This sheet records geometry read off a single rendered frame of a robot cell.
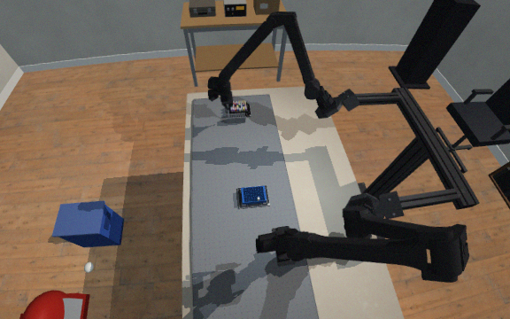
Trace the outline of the blue tube rack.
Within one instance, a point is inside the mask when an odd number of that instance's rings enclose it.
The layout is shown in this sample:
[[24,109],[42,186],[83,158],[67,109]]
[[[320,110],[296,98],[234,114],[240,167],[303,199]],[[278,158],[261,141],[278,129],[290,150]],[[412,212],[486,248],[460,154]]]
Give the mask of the blue tube rack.
[[[241,188],[241,192],[242,192],[243,205],[267,202],[265,186]],[[257,201],[258,197],[259,197],[259,201]]]

